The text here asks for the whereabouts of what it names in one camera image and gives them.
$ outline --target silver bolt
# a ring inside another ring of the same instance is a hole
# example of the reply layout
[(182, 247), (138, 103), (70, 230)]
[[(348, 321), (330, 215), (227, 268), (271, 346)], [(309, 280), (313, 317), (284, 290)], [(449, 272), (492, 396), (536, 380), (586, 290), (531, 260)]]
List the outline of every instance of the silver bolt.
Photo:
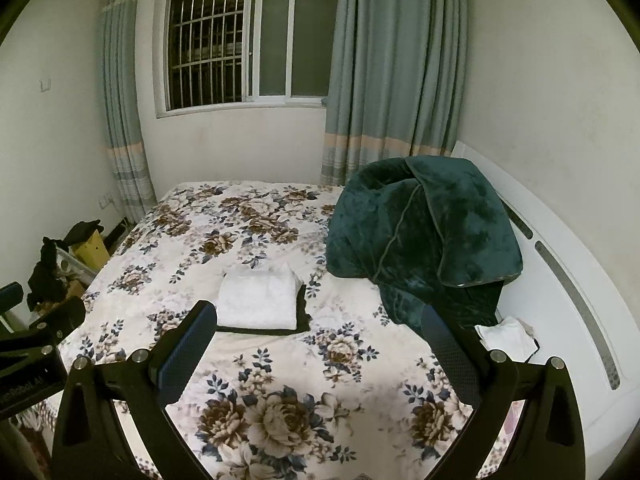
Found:
[(507, 354), (505, 354), (502, 350), (491, 350), (489, 353), (489, 357), (491, 361), (494, 363), (503, 363), (507, 360)]
[(141, 363), (142, 361), (146, 360), (147, 357), (149, 357), (149, 350), (145, 348), (136, 350), (135, 352), (133, 352), (133, 354), (131, 354), (131, 360), (135, 363)]
[(79, 357), (74, 361), (74, 368), (76, 370), (82, 370), (88, 364), (89, 364), (89, 359), (87, 359), (86, 357)]
[(562, 370), (564, 368), (564, 361), (562, 361), (562, 359), (559, 357), (552, 357), (551, 365), (556, 370)]

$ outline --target bedspread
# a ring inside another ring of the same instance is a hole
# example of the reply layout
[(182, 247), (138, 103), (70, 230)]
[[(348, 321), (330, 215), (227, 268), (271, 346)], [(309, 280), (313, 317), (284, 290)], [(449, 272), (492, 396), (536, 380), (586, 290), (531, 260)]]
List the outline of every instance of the bedspread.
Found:
[[(377, 286), (325, 270), (341, 188), (182, 184), (123, 242), (87, 290), (84, 324), (60, 346), (106, 363), (155, 341), (233, 265), (288, 262), (306, 283), (311, 330), (217, 333), (167, 412), (215, 479), (423, 479), (468, 419), (431, 350), (390, 322)], [(45, 401), (50, 423), (62, 393)], [(131, 449), (155, 473), (126, 404)], [(495, 468), (515, 418), (482, 470)]]

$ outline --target white headboard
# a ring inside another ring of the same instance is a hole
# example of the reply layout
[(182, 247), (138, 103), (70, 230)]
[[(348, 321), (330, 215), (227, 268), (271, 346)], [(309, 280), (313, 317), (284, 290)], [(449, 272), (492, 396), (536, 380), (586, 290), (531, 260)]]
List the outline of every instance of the white headboard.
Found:
[(587, 479), (595, 480), (640, 418), (640, 331), (606, 272), (551, 209), (466, 144), (458, 142), (453, 156), (471, 160), (511, 209), (524, 269), (503, 288), (498, 312), (535, 330), (540, 350), (531, 362), (551, 356), (566, 362), (584, 429)]

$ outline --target white wall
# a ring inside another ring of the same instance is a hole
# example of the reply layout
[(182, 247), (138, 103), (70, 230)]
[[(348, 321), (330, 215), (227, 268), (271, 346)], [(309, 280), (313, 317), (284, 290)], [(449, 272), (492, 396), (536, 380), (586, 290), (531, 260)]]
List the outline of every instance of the white wall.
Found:
[(121, 218), (97, 201), (117, 195), (97, 87), (100, 1), (31, 0), (0, 45), (0, 285), (18, 281), (25, 294), (43, 236), (97, 218), (109, 231)]
[(459, 138), (583, 241), (640, 324), (640, 53), (605, 0), (470, 0)]
[(158, 197), (195, 180), (319, 182), (324, 108), (236, 108), (156, 118), (155, 0), (138, 0), (136, 81), (146, 156)]

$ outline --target window bars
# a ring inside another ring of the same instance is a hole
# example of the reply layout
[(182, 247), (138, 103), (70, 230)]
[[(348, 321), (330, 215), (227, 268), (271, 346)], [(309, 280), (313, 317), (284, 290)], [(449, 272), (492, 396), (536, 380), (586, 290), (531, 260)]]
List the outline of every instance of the window bars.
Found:
[(242, 101), (244, 0), (170, 5), (170, 109)]

